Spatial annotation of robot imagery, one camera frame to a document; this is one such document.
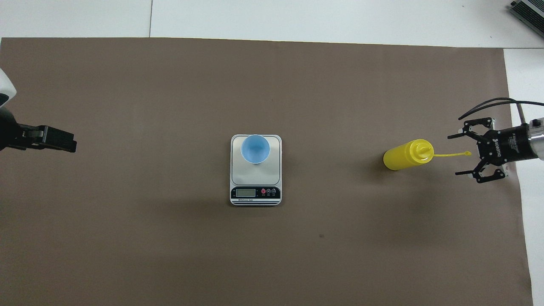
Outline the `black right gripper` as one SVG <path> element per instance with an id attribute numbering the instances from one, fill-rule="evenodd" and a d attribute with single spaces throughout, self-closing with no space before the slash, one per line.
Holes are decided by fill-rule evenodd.
<path id="1" fill-rule="evenodd" d="M 456 172 L 456 176 L 467 176 L 478 184 L 497 181 L 507 178 L 507 170 L 503 165 L 493 164 L 531 159 L 527 124 L 503 130 L 492 130 L 494 127 L 494 118 L 471 119 L 464 121 L 457 133 L 448 136 L 448 139 L 483 140 L 478 144 L 478 151 L 487 161 L 482 159 L 474 169 Z"/>

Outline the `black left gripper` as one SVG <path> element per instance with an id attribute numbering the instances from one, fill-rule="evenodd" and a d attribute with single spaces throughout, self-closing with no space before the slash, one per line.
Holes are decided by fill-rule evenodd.
<path id="1" fill-rule="evenodd" d="M 54 149 L 75 153 L 74 134 L 45 125 L 20 125 L 7 108 L 0 109 L 0 150 L 16 143 L 22 149 Z"/>

